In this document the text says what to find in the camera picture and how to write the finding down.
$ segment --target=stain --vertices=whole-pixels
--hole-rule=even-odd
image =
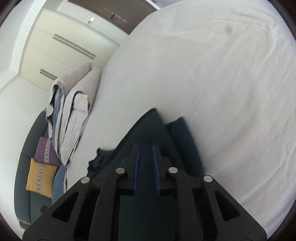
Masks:
[[[226,25],[226,26],[225,26],[225,32],[226,32],[227,34],[231,34],[231,33],[232,33],[232,27],[229,26],[229,25]]]

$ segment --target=wardrobe handle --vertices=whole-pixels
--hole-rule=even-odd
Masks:
[[[52,80],[56,80],[57,79],[56,76],[54,76],[53,74],[51,74],[51,73],[49,73],[49,72],[47,72],[47,71],[45,71],[43,69],[40,69],[40,72],[39,73],[42,74],[42,75],[44,75],[44,76],[46,76],[47,78],[52,79]]]
[[[79,53],[82,53],[83,55],[89,57],[90,59],[94,59],[96,57],[93,53],[87,51],[86,49],[80,47],[79,45],[77,45],[77,44],[57,35],[57,34],[54,34],[54,36],[52,38],[71,47],[72,49],[75,49],[76,51],[78,51]]]

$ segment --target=folded duvet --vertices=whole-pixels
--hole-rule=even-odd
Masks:
[[[86,63],[57,78],[50,90],[46,108],[49,138],[64,166],[70,165],[83,133],[101,73]]]

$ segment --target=purple cushion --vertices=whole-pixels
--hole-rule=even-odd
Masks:
[[[54,150],[51,139],[46,137],[40,137],[34,160],[39,163],[51,164],[58,167],[61,166],[61,162]]]

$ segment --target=white bed sheet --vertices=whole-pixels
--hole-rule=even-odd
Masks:
[[[296,43],[266,0],[185,0],[148,16],[106,65],[68,168],[113,149],[150,108],[184,116],[212,175],[266,230],[296,198]]]

